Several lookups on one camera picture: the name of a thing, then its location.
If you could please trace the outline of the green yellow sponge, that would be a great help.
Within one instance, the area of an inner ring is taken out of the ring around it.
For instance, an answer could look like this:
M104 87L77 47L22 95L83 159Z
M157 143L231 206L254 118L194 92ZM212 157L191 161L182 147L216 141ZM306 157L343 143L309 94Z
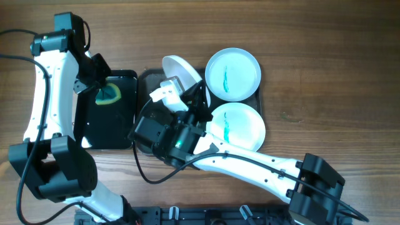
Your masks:
M121 91L117 85L113 83L107 83L103 88L99 90L95 97L95 103L97 105L108 105L113 104L121 99Z

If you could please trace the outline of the white plate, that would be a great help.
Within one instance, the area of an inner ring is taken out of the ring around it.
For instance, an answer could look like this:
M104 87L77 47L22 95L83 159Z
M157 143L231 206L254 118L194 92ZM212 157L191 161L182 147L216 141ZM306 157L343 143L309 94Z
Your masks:
M187 91L196 83L198 83L199 81L204 81L202 77L199 75L199 73L185 59L177 55L170 55L163 57L162 69L166 75L166 79L174 76L179 78L184 88L184 92ZM209 107L210 95L206 87L205 91Z
M215 53L206 65L208 89L219 99L243 101L253 95L261 83L261 67L249 52L230 47Z
M223 104L212 112L212 116L212 121L206 123L207 133L249 151L256 152L263 145L265 123L260 114L247 104Z

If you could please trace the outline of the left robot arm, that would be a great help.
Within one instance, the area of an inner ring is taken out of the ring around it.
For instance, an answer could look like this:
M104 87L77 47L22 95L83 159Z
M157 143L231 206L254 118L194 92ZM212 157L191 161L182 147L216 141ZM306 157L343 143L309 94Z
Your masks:
M91 33L81 17L54 17L54 31L35 34L29 62L36 68L31 118L8 159L21 180L16 214L28 188L38 199L77 207L99 224L141 224L128 200L99 179L89 149L128 149L136 112L138 76L113 70L89 52Z

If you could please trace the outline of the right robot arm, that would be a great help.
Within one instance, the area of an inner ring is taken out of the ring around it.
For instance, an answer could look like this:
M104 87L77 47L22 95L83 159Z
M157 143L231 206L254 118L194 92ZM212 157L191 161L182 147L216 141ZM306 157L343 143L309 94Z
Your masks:
M211 114L202 81L187 91L175 86L155 90L141 109L129 135L177 171L193 168L226 174L262 188L289 205L299 224L333 224L344 178L323 158L306 154L302 161L244 149L207 132Z

